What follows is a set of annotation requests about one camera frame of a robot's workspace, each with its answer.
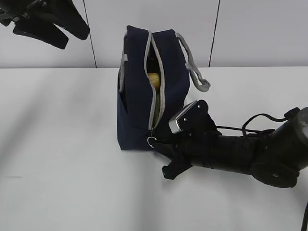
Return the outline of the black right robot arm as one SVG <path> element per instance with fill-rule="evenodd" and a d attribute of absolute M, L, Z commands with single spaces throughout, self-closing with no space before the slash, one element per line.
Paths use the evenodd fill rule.
<path fill-rule="evenodd" d="M 170 159 L 162 167 L 173 180 L 198 166 L 246 174 L 278 188 L 292 188 L 299 173 L 308 166 L 308 110 L 294 108 L 277 129 L 242 136 L 224 136 L 206 109 L 181 118 L 182 132 L 169 140 L 149 138 L 153 149 Z"/>

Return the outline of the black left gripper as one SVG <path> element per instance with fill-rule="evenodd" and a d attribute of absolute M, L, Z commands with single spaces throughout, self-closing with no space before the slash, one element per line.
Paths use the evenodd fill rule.
<path fill-rule="evenodd" d="M 40 8 L 38 17 L 41 19 L 28 18 L 37 8 Z M 67 46 L 68 37 L 54 24 L 80 40 L 86 40 L 90 33 L 89 26 L 71 0 L 1 0 L 0 23 L 8 26 L 11 21 L 18 21 L 14 34 L 37 39 L 62 50 Z"/>

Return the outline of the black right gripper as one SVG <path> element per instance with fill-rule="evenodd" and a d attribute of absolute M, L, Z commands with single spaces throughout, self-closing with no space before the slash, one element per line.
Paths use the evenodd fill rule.
<path fill-rule="evenodd" d="M 164 178 L 174 180 L 178 175 L 191 167 L 212 168 L 210 147 L 221 132 L 197 131 L 184 132 L 178 139 L 159 140 L 152 138 L 152 148 L 170 159 L 167 166 L 162 167 Z"/>

